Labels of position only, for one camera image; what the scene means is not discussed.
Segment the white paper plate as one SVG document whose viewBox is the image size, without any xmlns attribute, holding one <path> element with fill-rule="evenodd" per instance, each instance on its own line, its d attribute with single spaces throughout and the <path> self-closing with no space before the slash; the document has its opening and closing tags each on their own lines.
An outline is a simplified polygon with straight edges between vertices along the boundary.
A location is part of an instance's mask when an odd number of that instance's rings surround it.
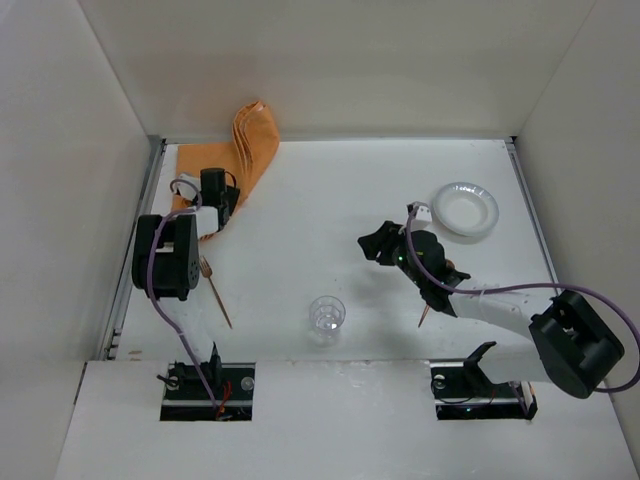
<svg viewBox="0 0 640 480">
<path fill-rule="evenodd" d="M 432 210 L 440 222 L 455 234 L 481 237 L 499 220 L 499 206 L 485 188 L 468 182 L 441 187 L 433 198 Z"/>
</svg>

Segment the orange cloth napkin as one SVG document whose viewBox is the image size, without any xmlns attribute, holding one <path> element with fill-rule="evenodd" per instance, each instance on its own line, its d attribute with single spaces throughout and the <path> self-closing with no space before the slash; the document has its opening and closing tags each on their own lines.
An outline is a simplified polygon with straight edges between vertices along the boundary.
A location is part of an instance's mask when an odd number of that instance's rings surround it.
<svg viewBox="0 0 640 480">
<path fill-rule="evenodd" d="M 280 135 L 270 108 L 262 101 L 242 107 L 231 132 L 230 142 L 179 146 L 175 174 L 198 178 L 205 168 L 224 168 L 237 180 L 240 207 L 274 159 Z"/>
</svg>

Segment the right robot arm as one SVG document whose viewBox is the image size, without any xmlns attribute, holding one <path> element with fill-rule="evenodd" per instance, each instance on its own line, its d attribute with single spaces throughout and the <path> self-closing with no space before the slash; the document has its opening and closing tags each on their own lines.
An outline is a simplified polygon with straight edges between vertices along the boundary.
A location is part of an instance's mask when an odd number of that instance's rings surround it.
<svg viewBox="0 0 640 480">
<path fill-rule="evenodd" d="M 417 287 L 433 311 L 478 320 L 527 340 L 525 350 L 502 352 L 482 343 L 465 358 L 476 386 L 510 381 L 552 383 L 579 399 L 600 384 L 625 354 L 621 341 L 588 302 L 588 294 L 563 287 L 556 296 L 533 288 L 486 287 L 457 270 L 444 246 L 428 230 L 408 230 L 392 221 L 358 238 L 364 257 L 396 267 Z"/>
</svg>

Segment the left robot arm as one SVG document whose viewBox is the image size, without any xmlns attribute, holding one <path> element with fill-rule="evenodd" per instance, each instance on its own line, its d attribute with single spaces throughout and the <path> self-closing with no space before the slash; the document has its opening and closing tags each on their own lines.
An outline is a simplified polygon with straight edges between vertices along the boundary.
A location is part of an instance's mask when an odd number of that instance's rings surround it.
<svg viewBox="0 0 640 480">
<path fill-rule="evenodd" d="M 187 205 L 165 215 L 138 217 L 132 282 L 177 334 L 196 377 L 214 390 L 221 384 L 215 345 L 197 341 L 202 323 L 181 312 L 180 305 L 201 278 L 199 242 L 226 227 L 238 204 L 240 189 L 235 176 L 220 167 L 205 168 L 198 176 L 181 174 L 170 182 L 170 189 Z"/>
</svg>

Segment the copper spoon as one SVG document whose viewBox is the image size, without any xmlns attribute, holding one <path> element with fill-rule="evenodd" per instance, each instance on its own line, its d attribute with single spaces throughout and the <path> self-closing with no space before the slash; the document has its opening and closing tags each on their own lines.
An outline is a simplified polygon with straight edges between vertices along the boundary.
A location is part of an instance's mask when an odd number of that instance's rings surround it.
<svg viewBox="0 0 640 480">
<path fill-rule="evenodd" d="M 425 307 L 424 307 L 424 309 L 423 309 L 423 312 L 422 312 L 422 314 L 421 314 L 421 317 L 420 317 L 419 323 L 418 323 L 418 329 L 419 329 L 419 328 L 421 328 L 421 326 L 423 325 L 423 323 L 424 323 L 424 321 L 425 321 L 425 319 L 426 319 L 426 316 L 427 316 L 427 314 L 428 314 L 429 310 L 430 310 L 429 305 L 425 305 Z"/>
</svg>

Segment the copper fork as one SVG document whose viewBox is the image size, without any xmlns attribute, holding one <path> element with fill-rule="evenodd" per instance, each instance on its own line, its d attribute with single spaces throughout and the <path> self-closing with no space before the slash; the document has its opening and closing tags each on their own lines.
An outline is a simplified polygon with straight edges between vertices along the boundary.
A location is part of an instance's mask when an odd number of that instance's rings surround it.
<svg viewBox="0 0 640 480">
<path fill-rule="evenodd" d="M 219 293 L 219 291 L 218 291 L 218 289 L 217 289 L 217 287 L 216 287 L 216 285 L 214 283 L 214 280 L 213 280 L 213 270 L 212 270 L 208 260 L 206 259 L 206 257 L 204 255 L 202 255 L 199 258 L 199 264 L 200 264 L 201 274 L 208 281 L 208 283 L 210 285 L 210 288 L 212 289 L 214 298 L 215 298 L 215 300 L 216 300 L 216 302 L 217 302 L 217 304 L 218 304 L 218 306 L 219 306 L 219 308 L 220 308 L 220 310 L 221 310 L 221 312 L 223 314 L 223 317 L 224 317 L 228 327 L 230 329 L 232 329 L 233 325 L 232 325 L 232 322 L 231 322 L 231 318 L 230 318 L 230 316 L 228 314 L 226 306 L 225 306 L 225 304 L 224 304 L 224 302 L 222 300 L 222 297 L 221 297 L 221 295 L 220 295 L 220 293 Z"/>
</svg>

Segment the clear plastic cup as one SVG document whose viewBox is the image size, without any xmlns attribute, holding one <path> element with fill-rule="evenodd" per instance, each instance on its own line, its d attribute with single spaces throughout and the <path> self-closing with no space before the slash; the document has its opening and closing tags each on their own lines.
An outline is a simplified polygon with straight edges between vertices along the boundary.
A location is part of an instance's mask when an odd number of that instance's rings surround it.
<svg viewBox="0 0 640 480">
<path fill-rule="evenodd" d="M 319 347 L 334 345 L 341 336 L 346 307 L 334 296 L 321 296 L 309 307 L 310 338 Z"/>
</svg>

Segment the left aluminium table rail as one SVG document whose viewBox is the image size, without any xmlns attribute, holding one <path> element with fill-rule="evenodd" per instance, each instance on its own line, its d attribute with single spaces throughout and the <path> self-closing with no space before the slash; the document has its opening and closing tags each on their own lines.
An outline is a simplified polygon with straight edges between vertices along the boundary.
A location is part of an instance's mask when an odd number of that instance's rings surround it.
<svg viewBox="0 0 640 480">
<path fill-rule="evenodd" d="M 112 353 L 112 350 L 114 349 L 114 339 L 120 336 L 131 290 L 133 288 L 131 268 L 134 255 L 137 220 L 140 215 L 150 212 L 157 188 L 160 170 L 164 160 L 166 139 L 159 135 L 148 135 L 147 139 L 150 145 L 150 154 L 141 190 L 138 195 L 138 202 L 135 208 L 116 290 L 105 317 L 106 326 L 104 328 L 102 338 L 97 345 L 95 359 L 99 361 L 113 360 L 115 358 L 115 354 Z"/>
</svg>

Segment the aluminium table rail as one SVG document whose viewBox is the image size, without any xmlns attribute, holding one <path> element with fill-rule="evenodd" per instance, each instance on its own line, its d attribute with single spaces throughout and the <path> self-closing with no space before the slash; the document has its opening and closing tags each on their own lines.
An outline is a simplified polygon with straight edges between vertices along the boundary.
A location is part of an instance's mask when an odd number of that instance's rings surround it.
<svg viewBox="0 0 640 480">
<path fill-rule="evenodd" d="M 534 206 L 534 202 L 533 202 L 533 198 L 531 196 L 527 181 L 525 179 L 524 176 L 524 172 L 521 166 L 521 162 L 518 156 L 518 152 L 517 152 L 517 148 L 516 148 L 516 137 L 508 137 L 505 140 L 505 145 L 506 145 L 506 149 L 507 152 L 509 154 L 510 160 L 511 160 L 511 164 L 514 170 L 514 173 L 516 175 L 521 193 L 524 197 L 525 203 L 526 203 L 526 208 L 528 211 L 528 215 L 529 218 L 531 220 L 531 223 L 533 225 L 534 231 L 535 231 L 535 235 L 537 238 L 537 242 L 538 245 L 540 247 L 540 250 L 542 252 L 542 255 L 544 257 L 544 261 L 545 261 L 545 265 L 546 265 L 546 269 L 548 272 L 548 275 L 550 277 L 550 279 L 554 282 L 558 281 L 558 277 L 556 274 L 556 270 L 555 267 L 553 265 L 553 261 L 551 259 L 551 255 L 547 246 L 547 242 Z"/>
<path fill-rule="evenodd" d="M 148 135 L 147 139 L 150 145 L 150 154 L 141 190 L 138 195 L 138 202 L 135 208 L 116 290 L 105 317 L 106 326 L 104 328 L 102 338 L 97 345 L 95 359 L 99 361 L 113 360 L 115 358 L 115 354 L 112 353 L 112 350 L 114 349 L 114 339 L 120 336 L 131 290 L 133 288 L 131 268 L 134 255 L 137 220 L 140 215 L 150 212 L 157 188 L 160 170 L 164 160 L 166 139 L 159 135 Z"/>
</svg>

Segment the right aluminium table rail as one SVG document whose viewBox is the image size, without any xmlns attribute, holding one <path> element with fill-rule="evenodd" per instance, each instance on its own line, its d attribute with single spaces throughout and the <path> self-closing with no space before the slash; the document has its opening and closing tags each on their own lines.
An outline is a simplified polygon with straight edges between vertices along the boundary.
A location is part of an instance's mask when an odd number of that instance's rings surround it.
<svg viewBox="0 0 640 480">
<path fill-rule="evenodd" d="M 511 160 L 511 164 L 514 170 L 514 173 L 516 175 L 521 193 L 524 197 L 525 203 L 526 203 L 526 208 L 528 211 L 528 215 L 529 218 L 531 220 L 531 223 L 533 225 L 534 231 L 535 231 L 535 235 L 537 238 L 537 242 L 538 245 L 540 247 L 540 250 L 542 252 L 542 255 L 544 257 L 544 261 L 545 261 L 545 265 L 546 265 L 546 269 L 548 272 L 548 275 L 550 277 L 550 279 L 554 282 L 558 281 L 558 277 L 556 274 L 556 270 L 555 267 L 553 265 L 553 261 L 551 259 L 551 255 L 547 246 L 547 242 L 534 206 L 534 202 L 533 202 L 533 198 L 531 196 L 527 181 L 525 179 L 524 176 L 524 172 L 521 166 L 521 162 L 518 156 L 518 152 L 517 152 L 517 148 L 516 148 L 516 137 L 508 137 L 505 140 L 505 145 L 506 145 L 506 149 L 507 152 L 509 154 L 510 160 Z"/>
</svg>

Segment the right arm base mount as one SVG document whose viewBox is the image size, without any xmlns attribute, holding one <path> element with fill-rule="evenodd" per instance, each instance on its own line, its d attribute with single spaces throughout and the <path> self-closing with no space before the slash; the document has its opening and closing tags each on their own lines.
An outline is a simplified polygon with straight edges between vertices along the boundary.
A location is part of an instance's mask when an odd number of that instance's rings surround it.
<svg viewBox="0 0 640 480">
<path fill-rule="evenodd" d="M 494 384 L 462 360 L 430 364 L 430 389 L 440 421 L 532 420 L 538 412 L 530 383 Z"/>
</svg>

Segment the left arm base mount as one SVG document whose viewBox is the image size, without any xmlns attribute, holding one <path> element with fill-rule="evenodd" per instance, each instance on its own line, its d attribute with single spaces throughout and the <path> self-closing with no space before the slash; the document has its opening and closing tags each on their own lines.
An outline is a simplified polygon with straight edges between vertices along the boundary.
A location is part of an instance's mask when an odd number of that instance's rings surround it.
<svg viewBox="0 0 640 480">
<path fill-rule="evenodd" d="M 245 422 L 253 416 L 256 365 L 223 363 L 201 367 L 206 388 L 192 365 L 175 363 L 158 375 L 164 384 L 160 420 L 165 422 Z"/>
</svg>

